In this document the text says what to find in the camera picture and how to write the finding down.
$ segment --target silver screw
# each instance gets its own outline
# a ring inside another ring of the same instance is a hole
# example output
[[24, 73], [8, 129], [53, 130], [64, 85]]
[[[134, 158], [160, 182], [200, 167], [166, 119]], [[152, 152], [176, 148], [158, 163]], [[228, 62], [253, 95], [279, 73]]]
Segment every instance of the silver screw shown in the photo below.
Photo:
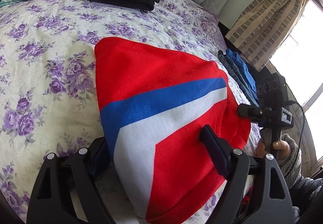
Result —
[[49, 153], [47, 155], [47, 159], [53, 159], [55, 157], [55, 154], [54, 153]]
[[235, 153], [236, 155], [241, 155], [242, 154], [242, 151], [241, 151], [241, 149], [235, 148], [233, 150], [233, 153]]
[[86, 154], [88, 152], [88, 149], [87, 148], [80, 148], [80, 150], [79, 150], [79, 154], [80, 155], [84, 155], [84, 154]]
[[272, 154], [268, 153], [268, 154], [266, 154], [266, 159], [273, 160], [274, 156]]

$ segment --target person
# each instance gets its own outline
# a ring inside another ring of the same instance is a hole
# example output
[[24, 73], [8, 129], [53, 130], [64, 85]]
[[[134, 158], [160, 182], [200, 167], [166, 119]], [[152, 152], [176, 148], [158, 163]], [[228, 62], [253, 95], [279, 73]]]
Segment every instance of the person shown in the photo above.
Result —
[[[288, 134], [283, 134], [281, 140], [274, 142], [272, 145], [274, 149], [280, 150], [278, 164], [289, 189], [296, 223], [319, 194], [323, 185], [323, 178], [312, 179], [301, 175], [301, 150], [293, 169], [287, 175], [293, 166], [298, 149], [298, 145]], [[256, 156], [264, 157], [267, 153], [265, 144], [259, 140]]]

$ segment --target beige curtain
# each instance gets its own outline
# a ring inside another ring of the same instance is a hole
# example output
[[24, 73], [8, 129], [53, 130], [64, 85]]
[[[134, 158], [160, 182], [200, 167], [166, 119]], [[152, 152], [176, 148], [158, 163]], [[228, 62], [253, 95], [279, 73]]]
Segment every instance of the beige curtain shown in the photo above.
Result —
[[254, 0], [225, 36], [260, 71], [285, 40], [306, 0]]

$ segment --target red fabric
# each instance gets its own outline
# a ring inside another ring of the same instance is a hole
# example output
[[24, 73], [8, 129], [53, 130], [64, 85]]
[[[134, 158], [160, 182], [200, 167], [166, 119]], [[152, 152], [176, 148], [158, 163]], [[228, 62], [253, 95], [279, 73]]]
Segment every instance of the red fabric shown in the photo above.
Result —
[[237, 114], [238, 105], [225, 72], [213, 61], [122, 38], [102, 39], [95, 46], [95, 54], [100, 110], [111, 102], [143, 92], [193, 80], [224, 78], [226, 100], [216, 103], [201, 117], [156, 145], [146, 220], [151, 224], [182, 223], [199, 210], [224, 181], [198, 140], [202, 126], [210, 124], [233, 148], [243, 148], [250, 133], [249, 119]]

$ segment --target floral bedsheet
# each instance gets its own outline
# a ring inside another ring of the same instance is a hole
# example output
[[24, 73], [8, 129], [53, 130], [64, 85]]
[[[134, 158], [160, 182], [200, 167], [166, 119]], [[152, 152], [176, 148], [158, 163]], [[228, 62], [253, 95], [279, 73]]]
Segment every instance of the floral bedsheet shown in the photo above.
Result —
[[[217, 15], [191, 0], [160, 0], [149, 13], [86, 0], [34, 0], [2, 7], [0, 190], [17, 215], [26, 221], [46, 154], [70, 155], [103, 136], [93, 50], [101, 38], [119, 36], [187, 52], [225, 70], [216, 57], [226, 48], [217, 24]], [[237, 102], [249, 103], [228, 77]], [[248, 154], [258, 139], [253, 125]], [[96, 184], [117, 223], [138, 223], [112, 166]], [[224, 186], [185, 223], [205, 223]]]

